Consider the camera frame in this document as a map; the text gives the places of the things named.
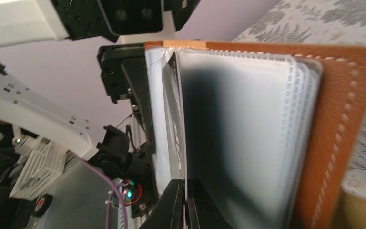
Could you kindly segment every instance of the brown leather cover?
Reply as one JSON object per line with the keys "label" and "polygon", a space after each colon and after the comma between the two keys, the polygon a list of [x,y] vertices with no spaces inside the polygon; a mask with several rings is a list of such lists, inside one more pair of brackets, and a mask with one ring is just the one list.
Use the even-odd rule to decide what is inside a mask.
{"label": "brown leather cover", "polygon": [[324,66],[291,228],[325,229],[366,110],[366,47],[289,43],[155,41],[153,46],[290,54]]}

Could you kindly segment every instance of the screw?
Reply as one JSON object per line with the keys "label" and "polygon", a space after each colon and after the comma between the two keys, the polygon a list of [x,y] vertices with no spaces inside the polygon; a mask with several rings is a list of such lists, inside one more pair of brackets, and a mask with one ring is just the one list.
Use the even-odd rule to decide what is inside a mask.
{"label": "screw", "polygon": [[146,208],[146,204],[140,204],[140,210],[141,211],[145,211]]}
{"label": "screw", "polygon": [[144,8],[142,11],[141,11],[141,16],[144,18],[144,19],[151,19],[152,18],[152,10],[149,9],[149,8]]}
{"label": "screw", "polygon": [[140,108],[137,105],[132,105],[132,110],[133,111],[138,111]]}
{"label": "screw", "polygon": [[127,20],[127,11],[121,9],[116,11],[116,19],[119,21]]}

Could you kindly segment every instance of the white plastic part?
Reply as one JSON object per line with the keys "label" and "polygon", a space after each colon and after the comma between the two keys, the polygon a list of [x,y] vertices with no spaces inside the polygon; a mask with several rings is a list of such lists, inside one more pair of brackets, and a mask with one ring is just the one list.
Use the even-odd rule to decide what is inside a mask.
{"label": "white plastic part", "polygon": [[17,141],[18,139],[22,139],[23,135],[21,134],[21,128],[17,125],[12,125],[13,129],[13,143]]}
{"label": "white plastic part", "polygon": [[146,41],[176,40],[176,28],[171,11],[162,13],[163,30],[157,33],[145,33],[120,36],[122,44],[144,43]]}
{"label": "white plastic part", "polygon": [[34,200],[64,171],[67,148],[39,137],[9,197]]}
{"label": "white plastic part", "polygon": [[[145,52],[148,73],[149,98],[151,100],[152,121],[155,139],[167,139],[165,106],[163,103],[162,61],[163,48],[149,49]],[[153,156],[155,180],[158,193],[162,194],[172,179],[168,144],[165,140],[155,141],[156,154]]]}
{"label": "white plastic part", "polygon": [[48,138],[89,160],[106,130],[34,93],[11,75],[0,74],[0,120]]}
{"label": "white plastic part", "polygon": [[50,0],[0,0],[0,47],[68,36]]}
{"label": "white plastic part", "polygon": [[38,143],[38,141],[32,136],[23,136],[20,138],[15,137],[13,141],[15,143],[15,153],[20,154],[20,157],[16,164],[21,165],[25,163],[30,157],[31,152]]}

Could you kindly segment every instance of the white wall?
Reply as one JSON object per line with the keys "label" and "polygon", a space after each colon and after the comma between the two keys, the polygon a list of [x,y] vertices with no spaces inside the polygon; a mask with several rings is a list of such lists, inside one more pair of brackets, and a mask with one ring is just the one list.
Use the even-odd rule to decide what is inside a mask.
{"label": "white wall", "polygon": [[[202,0],[179,39],[230,41],[279,0]],[[131,113],[128,101],[115,105],[100,79],[96,53],[104,38],[35,42],[0,48],[6,71],[79,117],[117,125]]]}

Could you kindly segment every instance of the wire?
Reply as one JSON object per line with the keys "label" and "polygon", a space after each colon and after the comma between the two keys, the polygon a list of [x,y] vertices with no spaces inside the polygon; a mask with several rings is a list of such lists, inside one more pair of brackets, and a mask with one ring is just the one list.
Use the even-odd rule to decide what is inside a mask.
{"label": "wire", "polygon": [[132,132],[131,132],[131,126],[130,125],[125,126],[125,132],[130,136],[132,149],[134,150],[134,152],[137,152],[137,148],[135,148],[134,141],[132,139]]}
{"label": "wire", "polygon": [[140,194],[139,194],[138,198],[137,198],[136,200],[134,200],[134,202],[129,203],[129,204],[126,204],[126,206],[133,205],[133,204],[135,204],[136,202],[138,202],[138,201],[140,200],[140,198],[141,198],[141,196],[142,196],[142,187],[141,187],[141,185],[137,185],[137,186],[138,186],[138,188],[140,189]]}
{"label": "wire", "polygon": [[82,164],[84,164],[88,169],[90,169],[91,171],[93,171],[94,173],[96,173],[98,176],[100,176],[104,181],[107,182],[107,184],[110,185],[110,187],[112,187],[113,192],[116,194],[117,198],[119,199],[119,203],[121,205],[121,209],[122,210],[122,218],[124,220],[124,229],[128,229],[128,219],[127,219],[127,209],[125,208],[125,202],[123,201],[123,198],[121,196],[121,193],[119,191],[119,189],[117,188],[117,186],[112,182],[112,180],[110,180],[110,178],[108,178],[105,174],[103,174],[102,172],[100,172],[98,169],[96,169],[94,166],[90,165],[87,161],[83,160],[82,158],[78,157],[78,159],[82,162]]}

